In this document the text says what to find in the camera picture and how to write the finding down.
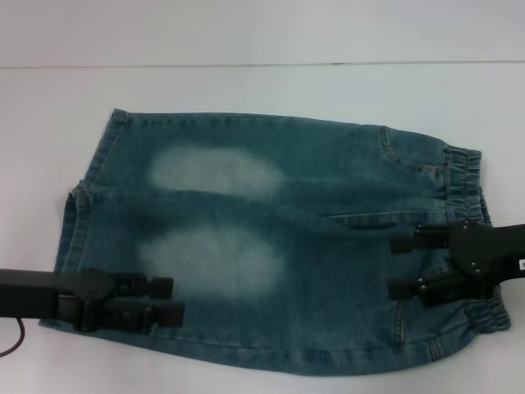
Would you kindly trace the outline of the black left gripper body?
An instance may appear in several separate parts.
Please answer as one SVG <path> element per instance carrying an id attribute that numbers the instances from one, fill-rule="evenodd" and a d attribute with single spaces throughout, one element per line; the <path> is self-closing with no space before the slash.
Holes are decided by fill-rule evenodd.
<path id="1" fill-rule="evenodd" d="M 51 273 L 3 269 L 1 316 L 69 323 L 78 332 L 120 329 L 116 311 L 107 307 L 116 284 L 97 269 Z"/>

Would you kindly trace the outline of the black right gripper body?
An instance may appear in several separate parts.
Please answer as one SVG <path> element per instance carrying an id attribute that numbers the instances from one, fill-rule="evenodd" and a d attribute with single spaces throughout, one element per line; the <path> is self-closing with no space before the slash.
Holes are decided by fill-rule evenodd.
<path id="1" fill-rule="evenodd" d="M 524 225 L 464 222 L 451 232 L 449 249 L 466 278 L 467 296 L 492 296 L 502 282 L 524 277 Z"/>

